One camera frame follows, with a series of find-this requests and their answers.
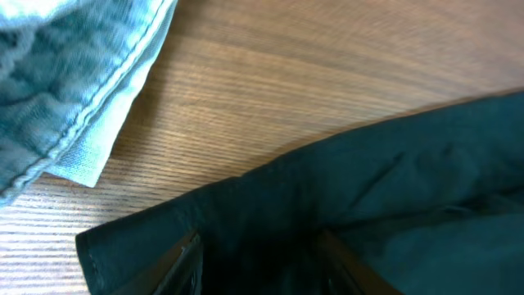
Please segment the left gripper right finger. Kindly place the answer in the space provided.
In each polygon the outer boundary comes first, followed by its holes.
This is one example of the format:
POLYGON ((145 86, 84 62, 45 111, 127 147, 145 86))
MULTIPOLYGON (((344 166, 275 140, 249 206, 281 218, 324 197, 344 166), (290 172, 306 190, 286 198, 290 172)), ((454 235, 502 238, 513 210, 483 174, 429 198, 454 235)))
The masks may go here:
POLYGON ((322 267, 322 294, 403 295, 327 230, 317 238, 317 256, 322 267))

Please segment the black shorts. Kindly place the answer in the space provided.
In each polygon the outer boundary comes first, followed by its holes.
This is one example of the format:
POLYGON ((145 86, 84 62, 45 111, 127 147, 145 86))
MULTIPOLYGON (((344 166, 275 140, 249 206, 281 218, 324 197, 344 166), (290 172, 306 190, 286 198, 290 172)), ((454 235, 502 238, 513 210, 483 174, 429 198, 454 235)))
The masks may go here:
POLYGON ((201 294, 322 294, 324 230, 403 294, 522 293, 522 93, 337 134, 75 242, 93 294, 192 231, 201 294))

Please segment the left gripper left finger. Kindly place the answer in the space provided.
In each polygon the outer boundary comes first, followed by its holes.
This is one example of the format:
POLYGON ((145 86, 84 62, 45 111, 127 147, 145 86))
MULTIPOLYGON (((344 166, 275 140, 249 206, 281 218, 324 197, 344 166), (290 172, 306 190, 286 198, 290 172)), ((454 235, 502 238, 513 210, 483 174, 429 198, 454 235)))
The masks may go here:
POLYGON ((196 231, 179 239, 159 260, 113 295, 200 295, 203 244, 196 231))

